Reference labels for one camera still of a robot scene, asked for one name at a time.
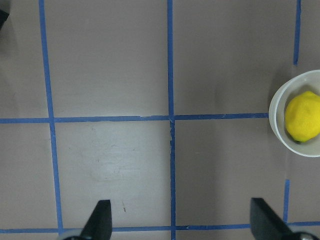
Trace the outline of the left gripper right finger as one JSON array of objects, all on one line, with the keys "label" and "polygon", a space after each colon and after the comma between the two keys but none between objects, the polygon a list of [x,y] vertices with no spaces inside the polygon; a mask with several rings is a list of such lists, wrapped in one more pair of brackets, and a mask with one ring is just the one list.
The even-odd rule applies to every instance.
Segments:
[{"label": "left gripper right finger", "polygon": [[263,198],[250,200],[250,230],[255,240],[300,240]]}]

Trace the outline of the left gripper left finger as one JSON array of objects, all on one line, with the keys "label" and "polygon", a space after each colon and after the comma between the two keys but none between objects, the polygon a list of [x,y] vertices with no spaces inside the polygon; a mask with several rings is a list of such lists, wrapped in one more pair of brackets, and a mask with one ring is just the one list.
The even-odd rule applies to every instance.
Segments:
[{"label": "left gripper left finger", "polygon": [[81,240],[110,240],[112,210],[110,200],[99,200],[80,233]]}]

